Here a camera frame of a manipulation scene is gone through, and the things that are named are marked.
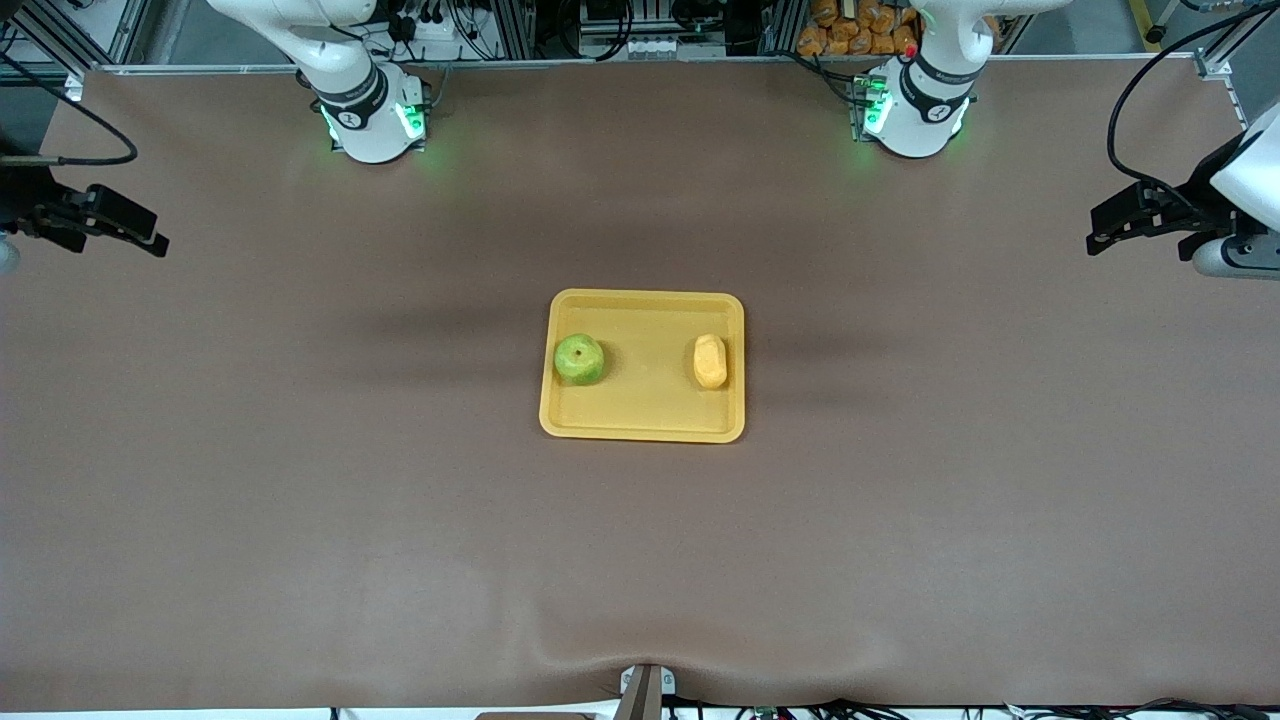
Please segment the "green apple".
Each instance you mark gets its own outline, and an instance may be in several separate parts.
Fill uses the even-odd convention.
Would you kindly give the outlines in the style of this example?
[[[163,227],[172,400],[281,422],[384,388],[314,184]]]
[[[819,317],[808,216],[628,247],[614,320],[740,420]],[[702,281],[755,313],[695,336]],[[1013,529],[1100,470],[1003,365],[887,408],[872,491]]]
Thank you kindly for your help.
[[[562,382],[571,386],[589,386],[599,382],[607,369],[607,354],[590,334],[566,336],[554,347],[553,368]]]

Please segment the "yellow potato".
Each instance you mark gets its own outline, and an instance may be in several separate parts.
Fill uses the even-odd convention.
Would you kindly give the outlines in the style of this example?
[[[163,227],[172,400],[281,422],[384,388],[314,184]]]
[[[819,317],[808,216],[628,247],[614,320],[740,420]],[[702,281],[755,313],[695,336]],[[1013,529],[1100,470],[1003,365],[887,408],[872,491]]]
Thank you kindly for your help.
[[[692,374],[704,389],[718,389],[730,377],[727,343],[717,334],[701,334],[692,346]]]

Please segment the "orange toy food pile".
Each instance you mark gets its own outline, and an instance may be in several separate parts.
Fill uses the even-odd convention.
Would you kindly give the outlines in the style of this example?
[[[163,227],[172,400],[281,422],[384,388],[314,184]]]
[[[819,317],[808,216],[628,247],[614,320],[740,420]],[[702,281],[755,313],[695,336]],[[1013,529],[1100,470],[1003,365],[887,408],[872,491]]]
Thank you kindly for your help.
[[[801,56],[916,54],[924,18],[908,0],[808,0]]]

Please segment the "white power strip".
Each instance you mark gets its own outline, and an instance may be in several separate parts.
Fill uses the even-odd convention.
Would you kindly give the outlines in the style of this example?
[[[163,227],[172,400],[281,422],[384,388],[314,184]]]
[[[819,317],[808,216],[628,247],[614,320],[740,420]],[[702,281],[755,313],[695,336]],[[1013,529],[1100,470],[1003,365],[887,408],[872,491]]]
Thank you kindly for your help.
[[[396,42],[462,42],[466,38],[447,0],[387,0],[388,33]]]

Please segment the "large table cover mat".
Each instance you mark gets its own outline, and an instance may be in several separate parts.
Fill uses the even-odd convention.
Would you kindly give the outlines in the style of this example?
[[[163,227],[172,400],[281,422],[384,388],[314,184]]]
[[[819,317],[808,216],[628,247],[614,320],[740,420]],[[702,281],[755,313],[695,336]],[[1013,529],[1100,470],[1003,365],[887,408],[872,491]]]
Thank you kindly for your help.
[[[856,143],[783,63],[460,69],[329,151],[284,74],[93,76],[164,259],[0,278],[0,711],[1280,705],[1280,282],[1091,258],[1134,61]],[[732,443],[539,421],[563,290],[745,307]]]

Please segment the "metal table clamp bracket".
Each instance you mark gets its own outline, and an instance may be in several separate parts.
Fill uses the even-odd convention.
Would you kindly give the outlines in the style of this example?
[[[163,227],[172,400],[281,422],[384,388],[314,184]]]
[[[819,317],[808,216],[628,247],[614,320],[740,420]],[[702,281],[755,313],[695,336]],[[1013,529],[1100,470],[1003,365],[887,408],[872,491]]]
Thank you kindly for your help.
[[[632,665],[621,673],[621,689],[612,720],[669,720],[664,701],[676,694],[676,678],[668,667]]]

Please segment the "aluminium frame profile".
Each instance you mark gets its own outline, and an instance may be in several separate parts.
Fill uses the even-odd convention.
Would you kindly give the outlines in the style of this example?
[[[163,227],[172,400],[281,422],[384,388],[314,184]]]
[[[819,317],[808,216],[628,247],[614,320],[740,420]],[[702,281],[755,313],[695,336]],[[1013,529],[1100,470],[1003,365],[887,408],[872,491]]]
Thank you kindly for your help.
[[[810,0],[760,0],[762,28],[756,54],[796,53],[801,31],[809,22]]]
[[[1272,95],[1267,65],[1280,63],[1280,0],[1215,0],[1203,8],[1212,12],[1190,44],[1199,76]]]
[[[538,0],[488,0],[492,10],[500,55],[508,61],[526,61],[535,56]]]
[[[50,61],[81,73],[124,63],[155,0],[0,0],[14,28]]]

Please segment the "yellow plastic tray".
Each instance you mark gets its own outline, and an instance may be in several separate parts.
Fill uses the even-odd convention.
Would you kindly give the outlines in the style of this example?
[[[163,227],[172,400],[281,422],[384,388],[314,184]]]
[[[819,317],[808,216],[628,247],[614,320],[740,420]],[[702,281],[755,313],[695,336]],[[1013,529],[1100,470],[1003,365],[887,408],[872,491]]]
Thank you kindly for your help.
[[[550,302],[539,421],[553,437],[724,445],[744,432],[746,313],[730,293],[563,290]],[[595,340],[602,378],[576,386],[556,370],[559,342]],[[716,388],[695,375],[704,334],[724,345],[727,378]]]

